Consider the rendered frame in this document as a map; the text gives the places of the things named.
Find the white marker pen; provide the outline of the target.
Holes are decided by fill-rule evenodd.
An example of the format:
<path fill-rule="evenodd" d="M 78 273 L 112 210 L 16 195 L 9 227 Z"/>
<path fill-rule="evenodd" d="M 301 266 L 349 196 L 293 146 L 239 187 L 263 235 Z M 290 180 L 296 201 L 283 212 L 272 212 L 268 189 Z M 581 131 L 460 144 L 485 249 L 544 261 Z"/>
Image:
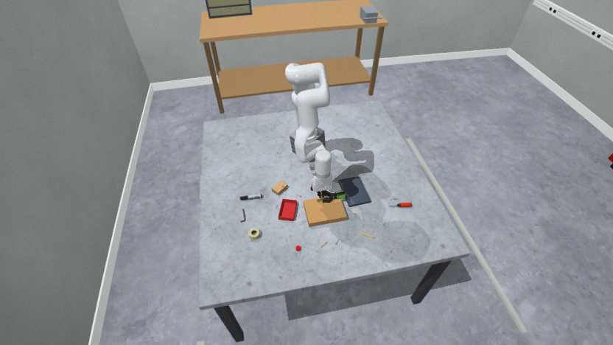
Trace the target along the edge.
<path fill-rule="evenodd" d="M 240 200 L 248 200 L 248 199 L 254 199 L 254 198 L 262 198 L 262 194 L 242 196 L 240 197 Z"/>

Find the red rectangular tray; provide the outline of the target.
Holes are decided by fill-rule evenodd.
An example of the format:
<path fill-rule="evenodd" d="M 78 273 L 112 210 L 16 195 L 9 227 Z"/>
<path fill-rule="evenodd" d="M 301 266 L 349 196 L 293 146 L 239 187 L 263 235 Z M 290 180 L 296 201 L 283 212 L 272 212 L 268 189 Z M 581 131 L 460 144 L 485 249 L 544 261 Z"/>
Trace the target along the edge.
<path fill-rule="evenodd" d="M 297 200 L 283 199 L 279 211 L 279 220 L 294 221 Z"/>

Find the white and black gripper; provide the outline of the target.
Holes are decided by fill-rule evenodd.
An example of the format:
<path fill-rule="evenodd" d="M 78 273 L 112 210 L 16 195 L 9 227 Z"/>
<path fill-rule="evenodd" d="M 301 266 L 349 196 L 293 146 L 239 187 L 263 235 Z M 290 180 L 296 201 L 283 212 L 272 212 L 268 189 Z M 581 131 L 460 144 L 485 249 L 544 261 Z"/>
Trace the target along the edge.
<path fill-rule="evenodd" d="M 317 192 L 319 198 L 321 197 L 321 192 L 322 192 L 322 197 L 324 198 L 325 192 L 328 189 L 332 188 L 332 174 L 330 172 L 330 176 L 328 178 L 325 179 L 321 179 L 315 176 L 315 174 L 313 174 L 312 176 L 312 186 L 311 186 L 311 191 Z M 321 191 L 321 192 L 320 192 Z"/>

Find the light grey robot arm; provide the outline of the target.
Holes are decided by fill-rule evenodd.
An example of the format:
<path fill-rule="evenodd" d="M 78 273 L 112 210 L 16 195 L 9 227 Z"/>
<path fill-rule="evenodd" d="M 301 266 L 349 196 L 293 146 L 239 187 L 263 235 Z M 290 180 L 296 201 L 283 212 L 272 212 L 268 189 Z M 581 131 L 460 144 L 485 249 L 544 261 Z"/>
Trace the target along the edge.
<path fill-rule="evenodd" d="M 295 136 L 295 152 L 298 160 L 307 163 L 315 158 L 315 163 L 310 164 L 311 171 L 314 170 L 312 174 L 321 179 L 328 178 L 332 162 L 331 153 L 319 140 L 305 145 L 306 141 L 314 139 L 318 134 L 316 128 L 319 124 L 318 108 L 326 107 L 330 103 L 325 66 L 322 63 L 301 66 L 291 63 L 286 67 L 285 75 L 295 92 L 292 93 L 292 101 L 298 124 Z"/>

